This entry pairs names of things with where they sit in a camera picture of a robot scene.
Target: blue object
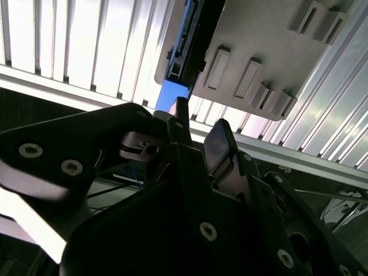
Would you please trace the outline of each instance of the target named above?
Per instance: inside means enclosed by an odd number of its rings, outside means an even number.
[[[164,80],[159,99],[156,104],[156,110],[169,111],[177,97],[187,98],[189,95],[189,88],[167,79]]]

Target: rectangular slot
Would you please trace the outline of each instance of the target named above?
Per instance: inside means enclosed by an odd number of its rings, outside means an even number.
[[[171,73],[175,74],[175,75],[179,75],[180,73],[180,64],[174,62],[174,64],[172,65],[172,71]]]
[[[219,49],[209,71],[205,87],[216,90],[221,82],[230,59],[230,52]]]
[[[341,26],[342,23],[343,23],[343,20],[342,19],[338,19],[338,21],[336,22],[334,28],[332,29],[331,33],[329,34],[329,36],[326,39],[326,43],[327,44],[330,44],[330,42],[332,41],[333,37],[338,32],[338,29],[340,28],[340,26]]]
[[[259,82],[260,74],[262,72],[263,65],[255,59],[250,59],[242,80],[234,95],[235,98],[244,99],[251,93],[255,84]]]
[[[304,26],[303,26],[303,27],[301,28],[301,30],[300,30],[300,33],[302,33],[302,34],[304,34],[304,33],[305,33],[306,29],[308,28],[309,24],[311,23],[312,18],[313,18],[313,16],[316,14],[316,12],[317,12],[317,8],[316,8],[316,7],[314,7],[314,8],[310,11],[309,16],[308,16],[308,18],[306,19],[306,21],[305,21],[305,23],[304,23]]]
[[[273,93],[273,90],[270,89],[269,92],[267,93],[267,95],[265,96],[263,102],[261,103],[260,107],[259,107],[260,110],[263,110],[263,108],[265,108],[265,104],[266,104],[267,100],[271,97],[272,93]]]

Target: black mechanical arm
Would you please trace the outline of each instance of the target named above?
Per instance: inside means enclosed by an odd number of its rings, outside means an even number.
[[[0,231],[41,245],[60,275],[368,275],[225,120],[204,156],[187,100],[171,111],[126,103],[2,133]],[[93,180],[132,159],[145,188],[93,216]]]

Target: metal panel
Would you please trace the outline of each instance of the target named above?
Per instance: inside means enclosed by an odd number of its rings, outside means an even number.
[[[343,123],[331,136],[328,143],[320,152],[321,157],[331,161],[337,161],[344,149],[344,145],[346,145],[346,141],[360,131],[359,128],[361,128],[362,122],[367,116],[368,96],[356,110],[353,110],[351,114],[346,117]]]
[[[340,156],[340,163],[349,167],[354,167],[366,155],[368,144],[368,123],[358,133],[347,147],[347,151]]]
[[[134,6],[131,33],[129,34],[124,67],[122,69],[119,92],[126,101],[133,100],[133,94],[144,52],[144,45],[149,31],[153,0],[139,0]]]
[[[35,72],[34,0],[11,0],[9,8],[11,66]]]
[[[337,60],[329,76],[319,86],[319,92],[313,97],[310,105],[306,107],[297,125],[284,139],[283,145],[285,147],[298,150],[303,145],[318,121],[323,120],[331,111],[336,100],[344,93],[344,89],[355,78],[355,74],[359,72],[362,63],[365,64],[366,60],[364,59],[362,62],[362,58],[367,52],[368,37],[365,39],[361,38],[367,32],[368,18],[365,19],[363,25],[354,36],[359,37],[359,39],[354,40],[353,37],[352,42],[349,43],[343,54]]]
[[[346,78],[349,70],[355,68],[367,49],[368,37],[364,34],[368,21],[368,2],[356,1],[349,14],[349,20],[335,43],[329,48],[320,61],[316,64],[308,80],[297,96],[298,102],[289,114],[288,118],[272,134],[270,141],[275,144],[289,142],[286,145],[290,148],[298,149],[309,132],[312,130],[313,122],[320,118],[331,101],[331,93],[335,92],[334,82],[341,85],[341,77]],[[332,82],[331,85],[321,86],[325,82]]]
[[[137,77],[137,84],[134,90],[133,102],[137,104],[141,105],[143,103],[146,91],[150,92],[151,89],[157,87],[154,81],[154,75],[164,40],[164,32],[161,32],[161,30],[165,21],[168,21],[168,18],[165,18],[166,10],[171,10],[172,8],[173,2],[168,0],[156,0],[154,4],[147,40],[145,42],[139,74]]]
[[[241,133],[249,137],[258,138],[269,121],[270,120],[266,118],[252,114],[249,116],[249,119]]]
[[[217,103],[217,102],[212,103],[211,109],[206,119],[206,124],[214,125],[219,119],[219,116],[223,108],[224,106],[220,103]]]
[[[55,46],[53,56],[53,78],[59,82],[64,79],[64,63],[67,39],[68,0],[57,0],[55,12]]]
[[[368,76],[367,59],[368,52],[304,141],[303,152],[317,156],[345,118],[361,104],[361,99],[368,97],[365,84]]]
[[[368,151],[360,160],[360,165],[358,166],[358,169],[366,171],[368,173]]]
[[[41,75],[52,77],[53,65],[53,30],[54,30],[54,1],[41,1],[40,22],[40,69]]]
[[[100,19],[101,33],[97,45],[97,60],[93,83],[96,91],[117,96],[134,0],[110,0]]]
[[[100,6],[101,0],[76,0],[71,20],[67,74],[84,89],[91,88]]]

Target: silver screw head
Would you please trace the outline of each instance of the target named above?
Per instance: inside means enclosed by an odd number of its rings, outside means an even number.
[[[252,158],[247,154],[244,154],[244,158],[246,159],[246,161],[252,161]]]
[[[204,221],[200,224],[200,231],[202,236],[209,242],[213,242],[217,239],[217,231],[211,223]]]
[[[277,256],[278,256],[279,260],[282,262],[282,264],[284,266],[286,266],[288,269],[292,269],[294,267],[293,258],[284,249],[279,249],[277,251]]]
[[[18,152],[25,158],[37,158],[44,153],[44,150],[37,144],[26,143],[19,147]]]
[[[62,171],[72,177],[80,174],[83,171],[82,164],[73,159],[65,160],[61,165]]]
[[[347,267],[346,267],[346,266],[344,266],[344,265],[340,264],[340,265],[339,265],[339,269],[340,269],[341,273],[342,273],[344,276],[351,276],[351,273],[350,273],[349,269],[347,269]]]
[[[275,179],[276,179],[276,181],[277,181],[278,183],[282,183],[282,182],[283,182],[282,178],[281,178],[281,177],[279,177],[278,175],[275,175]]]

